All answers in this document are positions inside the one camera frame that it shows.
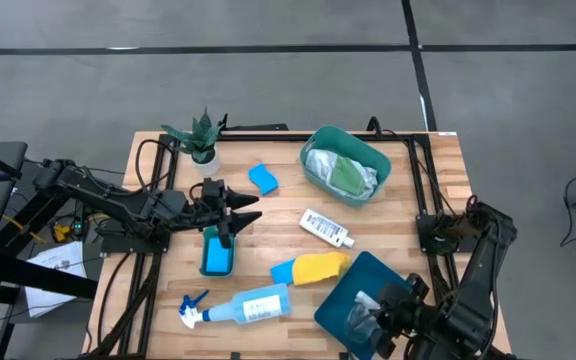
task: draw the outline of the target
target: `white pot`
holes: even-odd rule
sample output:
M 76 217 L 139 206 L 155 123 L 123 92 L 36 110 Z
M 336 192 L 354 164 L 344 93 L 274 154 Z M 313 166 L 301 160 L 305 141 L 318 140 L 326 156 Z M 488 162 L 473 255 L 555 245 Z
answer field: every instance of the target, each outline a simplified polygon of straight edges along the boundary
M 192 160 L 192 163 L 195 164 L 197 170 L 199 170 L 201 175 L 204 177 L 216 174 L 217 171 L 219 171 L 219 167 L 221 166 L 221 161 L 219 161 L 219 152 L 217 152 L 216 148 L 215 148 L 215 157 L 212 158 L 212 160 L 210 160 L 209 163 L 198 164 L 195 162 L 194 159 L 192 159 L 192 156 L 190 157 L 190 159 Z

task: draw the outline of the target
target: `wooden tabletop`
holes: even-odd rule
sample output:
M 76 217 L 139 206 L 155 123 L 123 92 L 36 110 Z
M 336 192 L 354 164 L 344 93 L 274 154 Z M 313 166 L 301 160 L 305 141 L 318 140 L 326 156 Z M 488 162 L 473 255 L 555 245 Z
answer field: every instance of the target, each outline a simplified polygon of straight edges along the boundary
M 124 187 L 138 188 L 134 167 L 137 145 L 145 139 L 157 139 L 159 134 L 135 134 Z M 441 191 L 455 210 L 463 210 L 471 191 L 459 140 L 454 134 L 445 133 L 430 133 L 430 139 Z M 240 352 L 243 359 L 338 359 L 339 353 L 345 351 L 344 347 L 313 319 L 315 310 L 336 283 L 332 279 L 303 287 L 291 286 L 291 315 L 243 326 L 224 321 L 199 323 L 195 329 L 188 329 L 177 312 L 186 294 L 195 297 L 209 289 L 209 295 L 200 304 L 200 309 L 206 309 L 229 301 L 237 292 L 272 284 L 270 268 L 276 264 L 300 254 L 335 250 L 299 227 L 299 219 L 308 208 L 349 229 L 356 243 L 352 249 L 342 248 L 341 251 L 353 258 L 362 251 L 369 251 L 402 277 L 415 272 L 430 284 L 426 258 L 419 249 L 414 225 L 418 207 L 406 147 L 398 142 L 370 143 L 390 159 L 392 172 L 384 188 L 370 203 L 361 209 L 353 209 L 306 180 L 298 160 L 302 145 L 299 142 L 217 144 L 222 165 L 213 178 L 224 179 L 226 185 L 235 191 L 258 195 L 257 187 L 248 180 L 248 169 L 264 163 L 277 177 L 279 188 L 261 197 L 258 203 L 240 210 L 261 210 L 263 216 L 239 233 L 235 268 L 229 278 L 206 278 L 199 273 L 203 247 L 200 233 L 187 231 L 174 234 L 169 251 L 163 256 L 148 346 L 149 359 L 227 359 L 231 352 Z M 141 171 L 145 179 L 150 179 L 155 152 L 154 144 L 144 146 L 142 151 Z M 420 157 L 423 154 L 420 150 L 417 153 Z M 425 174 L 422 173 L 422 177 L 431 210 L 430 184 Z M 180 156 L 175 189 L 187 192 L 190 186 L 201 180 L 190 158 Z M 93 348 L 97 342 L 101 298 L 110 274 L 122 256 L 114 254 L 104 261 L 89 322 L 94 338 Z M 460 254 L 455 258 L 461 273 L 469 256 Z M 110 290 L 103 322 L 104 335 L 125 309 L 134 259 L 135 255 L 131 255 L 126 261 Z M 144 277 L 149 266 L 147 260 Z M 432 299 L 433 295 L 429 294 L 427 301 L 431 302 Z M 137 349 L 141 318 L 142 310 L 137 313 L 133 323 L 131 352 Z M 402 357 L 405 339 L 402 337 L 397 344 L 392 356 L 394 359 Z M 500 315 L 494 344 L 502 351 L 510 351 L 503 315 Z

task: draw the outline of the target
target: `yellow sponge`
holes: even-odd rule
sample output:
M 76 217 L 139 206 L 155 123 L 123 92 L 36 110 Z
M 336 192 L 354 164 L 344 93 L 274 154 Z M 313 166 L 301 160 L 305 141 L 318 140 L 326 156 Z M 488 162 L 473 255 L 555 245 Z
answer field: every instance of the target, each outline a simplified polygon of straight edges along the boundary
M 310 284 L 342 276 L 350 267 L 350 256 L 340 252 L 299 255 L 292 267 L 295 285 Z

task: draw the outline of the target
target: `white bottle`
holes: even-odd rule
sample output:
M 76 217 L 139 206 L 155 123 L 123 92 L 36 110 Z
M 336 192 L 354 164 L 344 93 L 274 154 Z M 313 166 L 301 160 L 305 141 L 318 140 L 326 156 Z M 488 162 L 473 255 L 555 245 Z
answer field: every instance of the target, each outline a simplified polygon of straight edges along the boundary
M 348 237 L 348 230 L 310 209 L 301 217 L 299 225 L 334 247 L 340 247 L 341 244 L 352 247 L 355 243 L 355 240 Z

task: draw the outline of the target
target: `gray carpet floor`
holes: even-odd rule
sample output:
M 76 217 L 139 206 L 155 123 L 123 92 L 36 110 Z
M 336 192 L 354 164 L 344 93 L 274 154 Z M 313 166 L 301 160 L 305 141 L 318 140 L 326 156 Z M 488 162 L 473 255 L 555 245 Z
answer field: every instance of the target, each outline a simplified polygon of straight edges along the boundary
M 576 1 L 412 10 L 423 45 L 576 44 Z M 0 49 L 408 41 L 400 1 L 0 0 Z M 514 352 L 576 359 L 576 242 L 559 247 L 576 176 L 576 51 L 422 57 L 437 129 L 458 132 L 473 190 L 519 229 L 499 278 Z M 0 141 L 27 142 L 30 158 L 121 170 L 135 131 L 183 127 L 204 106 L 233 125 L 356 130 L 374 115 L 394 130 L 427 126 L 409 52 L 0 55 Z M 89 310 L 17 326 L 8 357 L 76 356 Z

